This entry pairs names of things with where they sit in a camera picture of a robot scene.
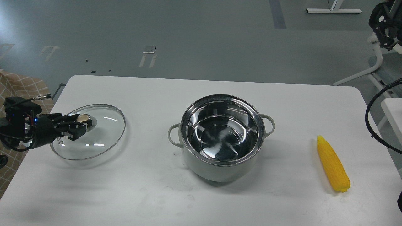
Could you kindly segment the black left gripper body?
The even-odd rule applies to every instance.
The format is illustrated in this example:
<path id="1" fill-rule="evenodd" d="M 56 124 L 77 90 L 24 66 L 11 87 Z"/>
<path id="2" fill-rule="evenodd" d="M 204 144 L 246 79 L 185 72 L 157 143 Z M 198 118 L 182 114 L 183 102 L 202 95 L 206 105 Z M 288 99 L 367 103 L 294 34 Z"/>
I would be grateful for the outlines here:
<path id="1" fill-rule="evenodd" d="M 61 117 L 61 113 L 40 114 L 34 121 L 34 133 L 30 148 L 37 148 L 52 143 L 57 137 L 61 137 L 61 132 L 56 130 L 52 120 Z"/>

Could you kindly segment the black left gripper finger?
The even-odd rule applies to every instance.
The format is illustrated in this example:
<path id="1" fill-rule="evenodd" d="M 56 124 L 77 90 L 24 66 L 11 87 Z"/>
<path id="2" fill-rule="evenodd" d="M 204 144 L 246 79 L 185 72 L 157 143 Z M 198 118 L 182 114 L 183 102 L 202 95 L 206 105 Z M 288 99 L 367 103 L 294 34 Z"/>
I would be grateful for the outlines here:
<path id="1" fill-rule="evenodd" d="M 47 118 L 52 122 L 54 126 L 69 126 L 80 125 L 77 121 L 79 114 L 74 115 L 62 115 L 62 114 L 47 114 Z"/>
<path id="2" fill-rule="evenodd" d="M 58 127 L 58 131 L 69 140 L 75 141 L 86 133 L 86 124 L 69 124 Z"/>

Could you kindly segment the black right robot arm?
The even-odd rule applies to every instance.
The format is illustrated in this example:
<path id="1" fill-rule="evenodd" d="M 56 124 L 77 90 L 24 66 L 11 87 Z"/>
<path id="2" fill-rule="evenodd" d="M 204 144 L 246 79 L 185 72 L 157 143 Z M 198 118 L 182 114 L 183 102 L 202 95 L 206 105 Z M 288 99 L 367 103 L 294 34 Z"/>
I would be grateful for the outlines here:
<path id="1" fill-rule="evenodd" d="M 377 4 L 369 18 L 381 48 L 401 54 L 402 19 L 401 0 L 385 0 Z"/>

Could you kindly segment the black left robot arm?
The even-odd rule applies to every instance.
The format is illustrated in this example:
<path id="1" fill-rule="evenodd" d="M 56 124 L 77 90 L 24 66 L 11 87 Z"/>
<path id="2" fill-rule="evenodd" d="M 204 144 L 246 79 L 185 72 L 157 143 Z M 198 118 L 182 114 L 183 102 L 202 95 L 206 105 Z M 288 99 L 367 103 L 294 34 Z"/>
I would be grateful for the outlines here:
<path id="1" fill-rule="evenodd" d="M 1 144 L 7 150 L 24 152 L 67 137 L 75 141 L 92 130 L 97 120 L 89 114 L 43 114 L 36 101 L 50 99 L 51 95 L 32 98 L 6 97 L 5 116 L 1 118 Z"/>

